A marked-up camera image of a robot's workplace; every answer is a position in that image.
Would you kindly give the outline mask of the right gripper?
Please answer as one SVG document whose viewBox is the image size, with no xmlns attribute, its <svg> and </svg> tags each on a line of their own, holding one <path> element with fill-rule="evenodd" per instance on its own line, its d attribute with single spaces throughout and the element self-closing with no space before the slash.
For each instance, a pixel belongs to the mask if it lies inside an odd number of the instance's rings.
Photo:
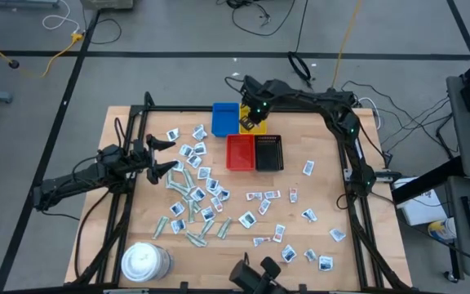
<svg viewBox="0 0 470 294">
<path fill-rule="evenodd" d="M 239 123 L 242 127 L 251 131 L 264 121 L 271 110 L 271 104 L 268 102 L 268 99 L 259 94 L 259 89 L 262 87 L 262 84 L 257 82 L 254 78 L 249 75 L 246 75 L 242 79 L 242 86 L 240 92 L 242 94 L 242 103 L 249 108 L 249 113 L 247 116 L 241 117 Z"/>
</svg>

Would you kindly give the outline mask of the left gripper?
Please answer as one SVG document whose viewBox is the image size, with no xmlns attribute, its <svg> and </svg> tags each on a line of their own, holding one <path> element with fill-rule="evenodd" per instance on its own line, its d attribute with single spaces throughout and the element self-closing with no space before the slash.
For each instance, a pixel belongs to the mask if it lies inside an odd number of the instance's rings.
<svg viewBox="0 0 470 294">
<path fill-rule="evenodd" d="M 133 140 L 131 157 L 140 170 L 147 170 L 147 179 L 151 184 L 157 184 L 170 169 L 178 164 L 177 161 L 162 164 L 155 162 L 154 150 L 163 151 L 173 146 L 175 146 L 174 141 L 159 140 L 151 134 L 148 134 L 144 140 Z"/>
</svg>

